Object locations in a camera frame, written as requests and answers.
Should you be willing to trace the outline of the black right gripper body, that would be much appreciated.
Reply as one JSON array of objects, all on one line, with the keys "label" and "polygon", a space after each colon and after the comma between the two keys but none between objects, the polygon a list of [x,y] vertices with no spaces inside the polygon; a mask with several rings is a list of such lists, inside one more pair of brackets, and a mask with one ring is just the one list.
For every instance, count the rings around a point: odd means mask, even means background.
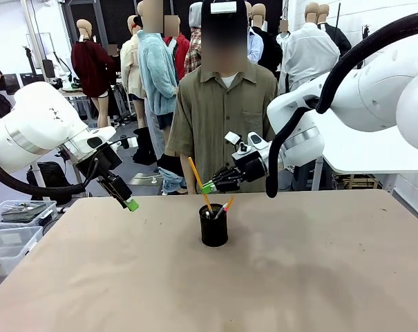
[{"label": "black right gripper body", "polygon": [[261,157],[247,161],[242,168],[242,180],[248,183],[254,182],[267,175],[267,166]]}]

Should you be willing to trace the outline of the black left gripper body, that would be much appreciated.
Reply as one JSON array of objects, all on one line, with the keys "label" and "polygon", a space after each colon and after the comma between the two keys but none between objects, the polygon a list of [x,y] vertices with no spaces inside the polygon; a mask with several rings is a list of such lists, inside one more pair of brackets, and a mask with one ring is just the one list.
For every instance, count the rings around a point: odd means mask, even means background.
[{"label": "black left gripper body", "polygon": [[86,179],[95,179],[98,176],[106,176],[121,164],[122,159],[117,155],[113,146],[104,144],[91,156],[77,163],[76,167]]}]

